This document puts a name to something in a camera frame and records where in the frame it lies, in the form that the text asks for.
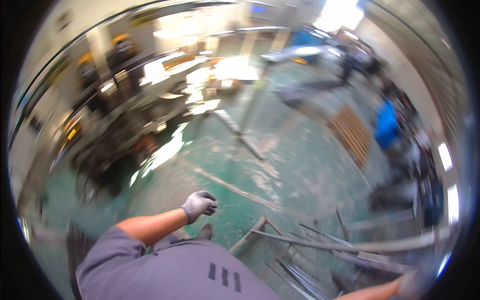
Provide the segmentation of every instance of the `forearm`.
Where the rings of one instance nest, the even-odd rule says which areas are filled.
[[[119,222],[116,226],[146,246],[151,246],[187,224],[187,214],[178,208],[155,216],[134,216]]]
[[[397,294],[401,278],[382,285],[357,290],[335,300],[387,300]]]

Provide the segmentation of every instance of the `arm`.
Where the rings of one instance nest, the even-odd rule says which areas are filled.
[[[116,227],[127,235],[151,246],[173,231],[195,222],[201,214],[215,212],[216,199],[207,191],[191,194],[181,208],[155,216],[134,216]]]
[[[188,217],[181,208],[155,216],[134,216],[118,223],[126,234],[151,246],[166,235],[188,224]]]
[[[402,278],[400,277],[392,282],[378,286],[357,290],[335,300],[387,300],[397,294]]]

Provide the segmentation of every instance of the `black shoe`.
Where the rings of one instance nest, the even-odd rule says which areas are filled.
[[[212,238],[213,235],[213,228],[210,223],[205,224],[202,229],[200,230],[200,233],[197,236],[198,240],[209,240]]]

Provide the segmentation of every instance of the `gray work glove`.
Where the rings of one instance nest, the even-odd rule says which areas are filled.
[[[215,212],[216,199],[207,191],[194,192],[180,208],[187,214],[188,224],[191,224],[201,214],[211,216]]]

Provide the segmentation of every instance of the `sleeve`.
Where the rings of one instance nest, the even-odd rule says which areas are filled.
[[[116,274],[144,252],[145,245],[141,241],[112,226],[100,237],[75,272],[80,293]]]

